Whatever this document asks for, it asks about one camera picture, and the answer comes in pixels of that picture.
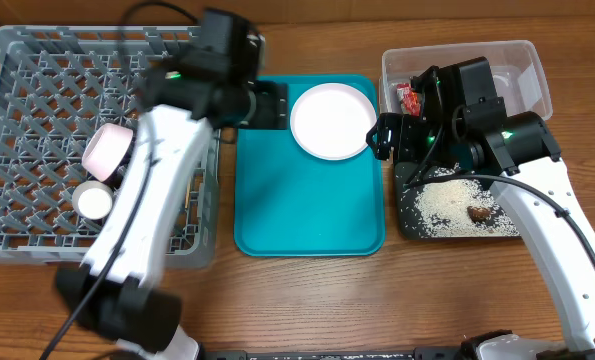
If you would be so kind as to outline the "red sauce packet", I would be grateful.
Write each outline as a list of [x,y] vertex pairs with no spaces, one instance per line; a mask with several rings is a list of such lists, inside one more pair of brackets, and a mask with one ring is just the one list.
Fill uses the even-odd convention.
[[397,84],[396,95],[404,114],[420,115],[423,96],[416,93],[409,83]]

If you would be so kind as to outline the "large white plate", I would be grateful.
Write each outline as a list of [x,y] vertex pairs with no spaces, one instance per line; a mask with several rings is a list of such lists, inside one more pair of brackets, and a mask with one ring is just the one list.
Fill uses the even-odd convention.
[[308,154],[341,161],[366,149],[366,135],[376,120],[373,104],[361,91],[342,83],[324,83],[297,98],[290,129]]

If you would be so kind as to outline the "brown food chunk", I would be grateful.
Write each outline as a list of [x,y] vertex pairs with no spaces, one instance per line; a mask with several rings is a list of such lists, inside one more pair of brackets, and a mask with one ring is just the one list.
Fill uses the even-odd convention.
[[468,206],[467,213],[473,222],[481,223],[490,219],[492,210],[487,207]]

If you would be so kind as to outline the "pink bowl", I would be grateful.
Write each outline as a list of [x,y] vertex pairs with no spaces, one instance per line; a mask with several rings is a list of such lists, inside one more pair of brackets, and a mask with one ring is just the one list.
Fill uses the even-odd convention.
[[106,181],[128,152],[133,131],[116,124],[101,126],[82,155],[82,166],[98,181]]

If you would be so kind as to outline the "white paper cup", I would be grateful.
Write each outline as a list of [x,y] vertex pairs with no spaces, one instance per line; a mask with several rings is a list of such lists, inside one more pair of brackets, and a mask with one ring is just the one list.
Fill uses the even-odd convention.
[[99,220],[106,217],[113,207],[113,192],[98,181],[78,185],[72,195],[74,210],[84,218]]

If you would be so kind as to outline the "wooden chopstick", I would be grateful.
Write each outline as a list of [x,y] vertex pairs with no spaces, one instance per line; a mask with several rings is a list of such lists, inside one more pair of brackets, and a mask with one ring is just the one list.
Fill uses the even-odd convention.
[[185,191],[185,201],[184,201],[184,208],[187,210],[189,208],[190,200],[191,200],[191,192],[192,192],[192,177],[188,179],[186,191]]

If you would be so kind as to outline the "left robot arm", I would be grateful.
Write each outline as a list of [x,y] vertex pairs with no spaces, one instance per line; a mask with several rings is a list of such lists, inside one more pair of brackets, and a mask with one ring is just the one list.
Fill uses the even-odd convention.
[[249,20],[208,8],[197,37],[145,70],[119,196],[78,268],[55,286],[69,322],[144,359],[196,359],[182,303],[159,289],[186,186],[222,128],[283,130],[287,88],[258,77],[265,41]]

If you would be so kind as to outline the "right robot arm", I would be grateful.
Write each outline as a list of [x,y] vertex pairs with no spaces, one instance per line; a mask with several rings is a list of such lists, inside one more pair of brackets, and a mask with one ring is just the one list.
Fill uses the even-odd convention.
[[412,163],[405,190],[456,180],[488,188],[517,228],[555,304],[563,344],[507,330],[464,341],[460,359],[595,359],[595,231],[545,121],[508,115],[484,57],[429,67],[410,81],[416,115],[382,113],[366,143],[379,160]]

